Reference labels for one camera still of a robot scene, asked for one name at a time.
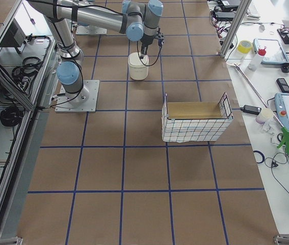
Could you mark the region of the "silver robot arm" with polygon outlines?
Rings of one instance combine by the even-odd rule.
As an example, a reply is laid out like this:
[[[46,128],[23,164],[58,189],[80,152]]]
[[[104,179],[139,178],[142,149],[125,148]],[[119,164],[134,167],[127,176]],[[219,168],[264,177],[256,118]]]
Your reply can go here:
[[[77,35],[78,27],[93,32],[110,30],[126,35],[129,41],[140,42],[139,60],[144,59],[155,39],[163,41],[159,28],[164,9],[161,1],[123,1],[120,12],[94,1],[29,1],[29,5],[44,16],[63,61],[82,64],[84,60],[82,49],[88,35]]]

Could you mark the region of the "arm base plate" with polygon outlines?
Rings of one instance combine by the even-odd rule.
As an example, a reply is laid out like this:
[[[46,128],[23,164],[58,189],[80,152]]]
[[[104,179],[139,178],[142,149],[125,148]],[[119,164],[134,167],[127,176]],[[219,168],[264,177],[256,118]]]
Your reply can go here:
[[[84,80],[84,87],[80,94],[74,99],[71,94],[58,97],[56,113],[79,113],[96,112],[97,98],[99,92],[99,80]]]
[[[76,34],[77,35],[88,35],[88,36],[94,36],[94,35],[106,35],[107,29],[96,27],[96,26],[81,26],[78,25],[76,28]]]

